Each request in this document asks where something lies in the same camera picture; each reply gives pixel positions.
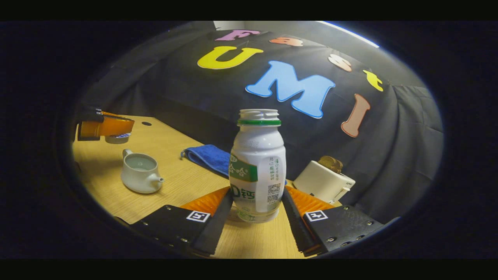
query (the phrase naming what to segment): yellow letter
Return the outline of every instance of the yellow letter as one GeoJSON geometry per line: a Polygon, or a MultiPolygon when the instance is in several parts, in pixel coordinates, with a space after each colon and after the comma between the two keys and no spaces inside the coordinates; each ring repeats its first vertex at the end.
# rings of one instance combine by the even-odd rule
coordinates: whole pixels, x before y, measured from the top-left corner
{"type": "Polygon", "coordinates": [[[367,81],[374,87],[376,88],[377,90],[379,91],[384,91],[383,88],[381,88],[377,82],[379,83],[382,83],[381,80],[379,80],[379,78],[377,78],[377,75],[372,73],[372,72],[369,72],[367,70],[363,70],[363,72],[365,72],[367,74],[367,81]]]}
{"type": "Polygon", "coordinates": [[[230,46],[215,47],[215,49],[212,50],[210,53],[201,57],[201,59],[197,61],[197,65],[199,65],[202,68],[209,68],[209,69],[227,69],[243,63],[248,58],[253,56],[255,53],[263,52],[263,50],[260,49],[243,48],[242,53],[238,54],[236,57],[232,58],[229,61],[216,60],[218,57],[220,57],[222,54],[226,53],[227,51],[235,49],[237,48],[230,46]]]}

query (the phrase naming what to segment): wooden tabletop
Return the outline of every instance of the wooden tabletop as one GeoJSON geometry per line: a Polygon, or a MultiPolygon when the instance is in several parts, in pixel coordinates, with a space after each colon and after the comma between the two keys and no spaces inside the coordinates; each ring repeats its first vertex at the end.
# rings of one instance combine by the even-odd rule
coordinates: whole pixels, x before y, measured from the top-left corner
{"type": "MultiPolygon", "coordinates": [[[[109,214],[135,223],[160,207],[181,206],[205,194],[229,186],[229,181],[199,165],[181,158],[182,150],[203,144],[180,133],[156,118],[125,116],[135,120],[127,143],[75,141],[74,158],[81,169],[81,181],[109,214]],[[161,189],[140,194],[126,188],[121,181],[123,149],[145,153],[158,162],[165,179],[161,189]]],[[[213,258],[303,259],[292,235],[285,208],[267,223],[251,224],[227,219],[213,258]]]]}

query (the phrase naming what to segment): foam letter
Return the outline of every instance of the foam letter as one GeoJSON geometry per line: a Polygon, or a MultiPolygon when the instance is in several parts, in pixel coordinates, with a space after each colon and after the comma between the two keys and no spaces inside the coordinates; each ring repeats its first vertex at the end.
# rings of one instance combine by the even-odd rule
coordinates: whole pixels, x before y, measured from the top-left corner
{"type": "Polygon", "coordinates": [[[332,64],[339,66],[341,69],[351,72],[351,63],[347,61],[346,59],[340,57],[339,55],[331,54],[329,57],[329,61],[332,62],[332,64]]]}
{"type": "Polygon", "coordinates": [[[329,89],[336,86],[334,82],[319,75],[298,81],[292,65],[274,60],[268,63],[271,65],[270,69],[256,84],[246,86],[246,91],[258,96],[269,97],[273,94],[270,87],[276,82],[279,102],[284,102],[303,92],[299,99],[291,102],[292,107],[316,119],[322,118],[322,105],[329,89]]]}
{"type": "Polygon", "coordinates": [[[294,38],[287,38],[287,37],[279,37],[277,39],[272,39],[270,40],[270,43],[276,43],[276,44],[286,44],[289,46],[295,46],[295,47],[302,47],[303,46],[303,41],[294,39],[294,38]]]}
{"type": "Polygon", "coordinates": [[[215,41],[233,41],[235,38],[244,38],[251,34],[260,34],[260,32],[254,30],[234,30],[232,33],[218,38],[215,41]]]}
{"type": "Polygon", "coordinates": [[[216,60],[218,57],[220,57],[222,54],[226,53],[227,51],[235,49],[237,48],[230,46],[215,47],[214,50],[212,50],[210,53],[201,57],[201,59],[197,61],[197,65],[199,65],[202,68],[209,68],[209,69],[227,69],[243,63],[248,58],[253,56],[255,53],[263,52],[263,50],[260,49],[243,48],[242,53],[238,54],[236,57],[232,58],[229,61],[216,60]]]}
{"type": "Polygon", "coordinates": [[[372,72],[369,72],[367,70],[363,70],[363,72],[365,72],[367,74],[367,81],[374,87],[376,88],[377,90],[379,91],[384,91],[383,88],[381,88],[377,82],[379,83],[382,83],[381,80],[379,80],[379,78],[377,78],[377,75],[372,73],[372,72]]]}
{"type": "Polygon", "coordinates": [[[370,110],[369,102],[361,95],[355,94],[355,107],[349,119],[341,124],[342,130],[351,137],[358,136],[358,128],[362,124],[363,117],[370,110]]]}

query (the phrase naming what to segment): pink letter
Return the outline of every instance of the pink letter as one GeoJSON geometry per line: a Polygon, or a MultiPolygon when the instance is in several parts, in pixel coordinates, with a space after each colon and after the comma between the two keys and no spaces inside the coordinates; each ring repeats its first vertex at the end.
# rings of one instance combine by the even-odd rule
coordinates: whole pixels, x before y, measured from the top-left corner
{"type": "Polygon", "coordinates": [[[234,30],[232,33],[218,38],[215,41],[233,41],[235,38],[244,38],[251,34],[260,34],[260,32],[254,30],[234,30]]]}
{"type": "Polygon", "coordinates": [[[349,119],[341,124],[342,130],[351,137],[358,136],[358,128],[362,123],[365,113],[370,110],[369,102],[361,95],[355,94],[355,107],[349,116],[349,119]]]}

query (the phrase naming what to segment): teapot handle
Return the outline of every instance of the teapot handle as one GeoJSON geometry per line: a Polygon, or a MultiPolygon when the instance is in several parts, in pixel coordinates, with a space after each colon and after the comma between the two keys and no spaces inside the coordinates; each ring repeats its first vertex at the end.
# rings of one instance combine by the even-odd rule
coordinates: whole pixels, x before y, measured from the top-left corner
{"type": "Polygon", "coordinates": [[[124,149],[124,150],[123,150],[123,159],[124,159],[127,155],[132,154],[132,153],[133,153],[133,152],[132,152],[131,150],[129,150],[129,149],[124,149]]]}

